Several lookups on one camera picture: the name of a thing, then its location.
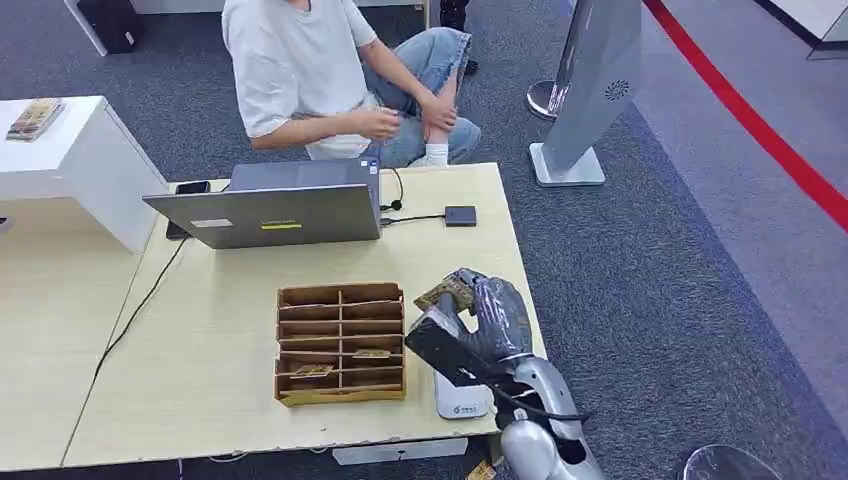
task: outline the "black phone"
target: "black phone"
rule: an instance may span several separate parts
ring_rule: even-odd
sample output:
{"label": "black phone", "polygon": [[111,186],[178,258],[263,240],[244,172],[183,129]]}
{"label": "black phone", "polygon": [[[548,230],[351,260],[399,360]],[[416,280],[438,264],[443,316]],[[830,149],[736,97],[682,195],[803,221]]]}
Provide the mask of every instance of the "black phone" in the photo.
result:
{"label": "black phone", "polygon": [[[183,183],[177,186],[177,195],[190,195],[192,193],[208,193],[209,182],[192,182]],[[174,222],[168,222],[168,229],[165,230],[165,238],[168,240],[182,240],[189,238],[190,233],[186,232]]]}

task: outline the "gray laptop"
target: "gray laptop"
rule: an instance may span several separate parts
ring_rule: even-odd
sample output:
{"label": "gray laptop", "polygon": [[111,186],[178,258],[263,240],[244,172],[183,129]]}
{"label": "gray laptop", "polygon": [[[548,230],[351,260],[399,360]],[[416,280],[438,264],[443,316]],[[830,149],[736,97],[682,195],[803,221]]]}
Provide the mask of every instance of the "gray laptop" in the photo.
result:
{"label": "gray laptop", "polygon": [[380,238],[376,160],[237,165],[225,192],[143,200],[214,249]]}

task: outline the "man's right hand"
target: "man's right hand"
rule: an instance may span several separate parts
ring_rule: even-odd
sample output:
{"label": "man's right hand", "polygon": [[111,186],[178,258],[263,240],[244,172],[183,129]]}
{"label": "man's right hand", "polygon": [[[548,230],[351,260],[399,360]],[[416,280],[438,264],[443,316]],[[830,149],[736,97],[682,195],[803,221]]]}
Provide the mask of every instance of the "man's right hand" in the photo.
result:
{"label": "man's right hand", "polygon": [[349,121],[354,131],[371,140],[387,140],[397,134],[400,126],[398,112],[391,108],[352,112]]}

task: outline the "man's left hand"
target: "man's left hand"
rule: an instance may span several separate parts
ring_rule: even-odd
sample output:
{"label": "man's left hand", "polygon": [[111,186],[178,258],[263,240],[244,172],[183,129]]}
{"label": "man's left hand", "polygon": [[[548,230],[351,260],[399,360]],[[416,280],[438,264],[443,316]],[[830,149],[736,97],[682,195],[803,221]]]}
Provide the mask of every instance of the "man's left hand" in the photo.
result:
{"label": "man's left hand", "polygon": [[421,106],[421,119],[430,127],[450,132],[456,125],[456,108],[453,102],[445,101],[430,93],[418,101]]}

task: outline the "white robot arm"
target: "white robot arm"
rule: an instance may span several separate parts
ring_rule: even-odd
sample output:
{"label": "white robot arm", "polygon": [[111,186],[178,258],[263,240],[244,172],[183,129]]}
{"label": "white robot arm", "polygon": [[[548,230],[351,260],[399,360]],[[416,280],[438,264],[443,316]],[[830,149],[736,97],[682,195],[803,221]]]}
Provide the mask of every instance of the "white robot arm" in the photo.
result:
{"label": "white robot arm", "polygon": [[[458,387],[488,386],[501,448],[521,480],[603,480],[583,437],[562,374],[533,355],[530,322],[515,287],[469,269],[448,275],[416,300],[424,311],[406,345]],[[459,318],[468,309],[478,330]]]}

